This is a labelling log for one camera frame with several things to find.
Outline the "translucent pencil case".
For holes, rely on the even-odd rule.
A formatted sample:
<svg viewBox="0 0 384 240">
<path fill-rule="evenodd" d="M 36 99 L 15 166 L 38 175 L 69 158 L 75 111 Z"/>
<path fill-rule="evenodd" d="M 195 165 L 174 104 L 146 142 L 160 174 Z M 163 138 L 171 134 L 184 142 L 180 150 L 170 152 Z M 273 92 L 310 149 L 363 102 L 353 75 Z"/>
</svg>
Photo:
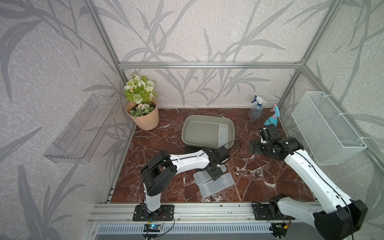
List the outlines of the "translucent pencil case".
<svg viewBox="0 0 384 240">
<path fill-rule="evenodd" d="M 195 174 L 193 174 L 195 183 L 200 186 L 206 182 L 209 181 L 216 181 L 219 179 L 222 175 L 224 175 L 227 171 L 227 168 L 225 165 L 220 165 L 220 170 L 217 169 L 216 172 L 214 172 L 214 178 L 206 171 L 198 171 Z"/>
<path fill-rule="evenodd" d="M 202 197 L 208 198 L 211 195 L 217 194 L 220 191 L 223 191 L 226 188 L 234 185 L 234 179 L 230 173 L 226 173 L 220 176 L 217 180 L 210 180 L 206 183 L 203 183 L 199 186 Z"/>
<path fill-rule="evenodd" d="M 218 147 L 227 147 L 229 142 L 229 126 L 227 124 L 219 124 L 218 130 Z"/>
</svg>

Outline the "translucent pencil case front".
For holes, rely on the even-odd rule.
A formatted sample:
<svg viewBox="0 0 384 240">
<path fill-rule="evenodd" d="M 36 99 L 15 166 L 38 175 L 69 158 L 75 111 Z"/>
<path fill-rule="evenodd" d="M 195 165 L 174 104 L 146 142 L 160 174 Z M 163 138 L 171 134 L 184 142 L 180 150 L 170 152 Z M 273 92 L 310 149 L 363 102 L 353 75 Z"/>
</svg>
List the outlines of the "translucent pencil case front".
<svg viewBox="0 0 384 240">
<path fill-rule="evenodd" d="M 226 173 L 220 176 L 217 180 L 210 180 L 206 183 L 203 183 L 199 186 L 202 197 L 208 198 L 211 195 L 217 194 L 220 191 L 223 191 L 226 188 L 234 185 L 234 179 L 230 173 Z"/>
</svg>

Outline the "grey-green plastic storage box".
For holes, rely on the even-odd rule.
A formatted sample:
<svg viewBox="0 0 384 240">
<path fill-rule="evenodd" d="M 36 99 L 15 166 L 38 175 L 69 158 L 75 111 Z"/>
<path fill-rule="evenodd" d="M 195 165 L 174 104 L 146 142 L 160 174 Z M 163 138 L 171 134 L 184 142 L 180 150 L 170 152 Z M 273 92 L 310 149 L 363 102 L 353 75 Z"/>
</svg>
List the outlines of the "grey-green plastic storage box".
<svg viewBox="0 0 384 240">
<path fill-rule="evenodd" d="M 229 142 L 227 149 L 234 145 L 235 125 L 224 117 L 191 115 L 186 118 L 182 129 L 182 141 L 187 146 L 208 147 L 218 149 L 219 124 L 229 126 Z"/>
</svg>

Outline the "black pencil case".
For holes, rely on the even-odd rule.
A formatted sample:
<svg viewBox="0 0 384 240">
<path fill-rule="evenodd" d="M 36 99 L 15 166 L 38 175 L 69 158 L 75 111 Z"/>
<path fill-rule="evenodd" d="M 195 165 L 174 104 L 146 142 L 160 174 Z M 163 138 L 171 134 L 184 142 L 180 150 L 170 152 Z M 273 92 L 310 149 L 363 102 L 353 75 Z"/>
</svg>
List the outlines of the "black pencil case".
<svg viewBox="0 0 384 240">
<path fill-rule="evenodd" d="M 194 154 L 199 151 L 205 151 L 206 147 L 185 146 L 184 154 Z"/>
</svg>

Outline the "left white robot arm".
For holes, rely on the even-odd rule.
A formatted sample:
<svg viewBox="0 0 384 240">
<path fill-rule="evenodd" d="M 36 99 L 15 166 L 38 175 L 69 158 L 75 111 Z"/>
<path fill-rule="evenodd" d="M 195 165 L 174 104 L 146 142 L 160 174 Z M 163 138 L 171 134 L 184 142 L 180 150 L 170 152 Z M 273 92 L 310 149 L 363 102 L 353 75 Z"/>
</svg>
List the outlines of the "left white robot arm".
<svg viewBox="0 0 384 240">
<path fill-rule="evenodd" d="M 141 170 L 145 192 L 144 206 L 147 213 L 159 211 L 161 192 L 176 175 L 187 171 L 199 170 L 194 174 L 194 179 L 204 198 L 233 185 L 234 180 L 224 166 L 229 157 L 225 146 L 218 149 L 204 147 L 197 152 L 184 155 L 159 152 Z"/>
</svg>

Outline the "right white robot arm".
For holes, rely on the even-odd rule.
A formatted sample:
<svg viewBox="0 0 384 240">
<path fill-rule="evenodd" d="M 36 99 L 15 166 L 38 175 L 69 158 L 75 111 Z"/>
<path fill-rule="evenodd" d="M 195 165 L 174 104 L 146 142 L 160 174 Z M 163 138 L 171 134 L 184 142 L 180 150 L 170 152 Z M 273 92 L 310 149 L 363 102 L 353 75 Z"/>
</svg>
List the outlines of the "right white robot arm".
<svg viewBox="0 0 384 240">
<path fill-rule="evenodd" d="M 283 138 L 275 125 L 259 129 L 261 141 L 250 142 L 250 153 L 285 162 L 305 182 L 319 206 L 305 204 L 285 195 L 269 200 L 268 205 L 254 208 L 255 217 L 292 217 L 316 228 L 325 240 L 343 240 L 359 231 L 368 213 L 361 200 L 353 200 L 333 183 L 311 159 L 304 146 L 294 137 Z"/>
</svg>

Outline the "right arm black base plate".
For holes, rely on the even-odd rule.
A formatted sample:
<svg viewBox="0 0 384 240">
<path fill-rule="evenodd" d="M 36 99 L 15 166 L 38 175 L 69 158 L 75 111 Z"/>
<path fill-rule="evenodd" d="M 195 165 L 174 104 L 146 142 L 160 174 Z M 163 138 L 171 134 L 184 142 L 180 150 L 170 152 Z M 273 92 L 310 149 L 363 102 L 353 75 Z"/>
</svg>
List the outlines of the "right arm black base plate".
<svg viewBox="0 0 384 240">
<path fill-rule="evenodd" d="M 295 220 L 295 218 L 283 215 L 275 203 L 259 203 L 252 202 L 251 207 L 254 212 L 255 220 L 265 221 L 288 221 Z"/>
</svg>

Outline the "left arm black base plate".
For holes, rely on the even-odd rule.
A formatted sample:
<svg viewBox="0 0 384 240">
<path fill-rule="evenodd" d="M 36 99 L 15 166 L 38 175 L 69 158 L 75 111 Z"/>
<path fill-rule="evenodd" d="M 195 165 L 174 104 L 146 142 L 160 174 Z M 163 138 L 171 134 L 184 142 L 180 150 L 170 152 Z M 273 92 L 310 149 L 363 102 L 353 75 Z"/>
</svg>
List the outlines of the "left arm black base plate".
<svg viewBox="0 0 384 240">
<path fill-rule="evenodd" d="M 140 204 L 135 207 L 133 214 L 134 222 L 153 222 L 153 221 L 173 221 L 174 205 L 161 205 L 161 207 L 154 211 L 149 212 L 146 205 Z"/>
</svg>

